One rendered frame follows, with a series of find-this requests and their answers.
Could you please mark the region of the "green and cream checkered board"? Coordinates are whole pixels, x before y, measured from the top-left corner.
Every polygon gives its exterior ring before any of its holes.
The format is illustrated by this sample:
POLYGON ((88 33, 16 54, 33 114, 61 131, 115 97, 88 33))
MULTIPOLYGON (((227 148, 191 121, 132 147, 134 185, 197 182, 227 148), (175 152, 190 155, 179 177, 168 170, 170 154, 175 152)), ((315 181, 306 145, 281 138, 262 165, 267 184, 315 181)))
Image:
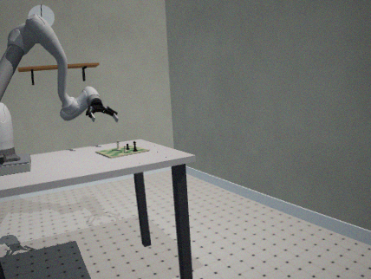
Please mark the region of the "green and cream checkered board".
POLYGON ((150 151, 148 149, 136 146, 138 152, 133 152, 134 146, 128 146, 128 147, 129 147, 129 150, 127 150, 127 152, 124 152, 125 148, 124 148, 124 146, 122 146, 122 147, 120 147, 121 150, 118 150, 118 151, 116 150, 117 149, 117 147, 116 147, 116 148, 111 148, 111 149, 107 149, 107 150, 97 151, 97 153, 112 159, 112 158, 117 158, 117 157, 121 157, 121 156, 130 155, 130 154, 150 151))

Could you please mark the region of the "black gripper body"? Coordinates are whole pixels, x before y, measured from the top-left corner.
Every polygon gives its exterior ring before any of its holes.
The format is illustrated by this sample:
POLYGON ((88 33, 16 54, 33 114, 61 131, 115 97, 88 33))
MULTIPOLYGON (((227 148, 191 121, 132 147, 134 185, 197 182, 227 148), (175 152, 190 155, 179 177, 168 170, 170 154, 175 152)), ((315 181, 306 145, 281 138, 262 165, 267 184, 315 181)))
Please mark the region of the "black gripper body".
POLYGON ((104 108, 101 108, 100 107, 100 105, 102 105, 103 106, 103 104, 102 104, 102 102, 100 101, 100 100, 93 100, 92 102, 91 102, 91 104, 90 104, 90 106, 92 107, 92 108, 94 108, 96 105, 99 105, 97 108, 96 108, 96 110, 95 110, 95 112, 103 112, 104 111, 104 108))

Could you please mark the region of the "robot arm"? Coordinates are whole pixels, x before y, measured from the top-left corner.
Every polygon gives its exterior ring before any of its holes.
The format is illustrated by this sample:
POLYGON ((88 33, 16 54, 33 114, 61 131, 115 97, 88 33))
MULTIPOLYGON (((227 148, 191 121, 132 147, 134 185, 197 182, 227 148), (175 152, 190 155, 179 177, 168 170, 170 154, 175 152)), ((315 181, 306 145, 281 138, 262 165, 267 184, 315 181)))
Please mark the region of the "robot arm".
MULTIPOLYGON (((60 115, 64 120, 69 121, 82 114, 93 100, 101 101, 98 92, 92 87, 85 87, 77 98, 67 95, 67 57, 54 30, 37 14, 29 16, 26 23, 16 26, 9 33, 8 48, 0 61, 0 101, 23 55, 26 55, 35 43, 40 43, 57 61, 57 88, 62 102, 60 115)), ((0 102, 0 163, 18 160, 20 157, 15 153, 10 111, 0 102)))

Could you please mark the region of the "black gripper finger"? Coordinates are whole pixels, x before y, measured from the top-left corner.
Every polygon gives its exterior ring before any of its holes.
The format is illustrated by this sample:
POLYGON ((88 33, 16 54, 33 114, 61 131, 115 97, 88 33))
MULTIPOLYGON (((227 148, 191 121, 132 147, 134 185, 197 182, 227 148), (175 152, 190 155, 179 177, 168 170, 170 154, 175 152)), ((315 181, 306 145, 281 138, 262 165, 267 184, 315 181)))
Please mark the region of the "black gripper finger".
POLYGON ((117 112, 115 112, 113 109, 111 109, 110 107, 103 107, 103 106, 100 106, 101 108, 104 108, 104 114, 109 114, 111 116, 113 116, 114 120, 116 122, 118 122, 118 117, 117 117, 117 112))
POLYGON ((87 110, 87 112, 86 112, 86 115, 88 115, 88 117, 90 116, 90 118, 91 118, 91 120, 92 120, 93 122, 94 122, 94 119, 95 119, 95 117, 94 117, 94 113, 96 113, 95 110, 96 110, 97 107, 98 107, 98 106, 95 106, 94 109, 93 109, 91 106, 88 106, 88 110, 87 110), (93 110, 91 110, 91 111, 89 112, 89 109, 93 109, 93 110))

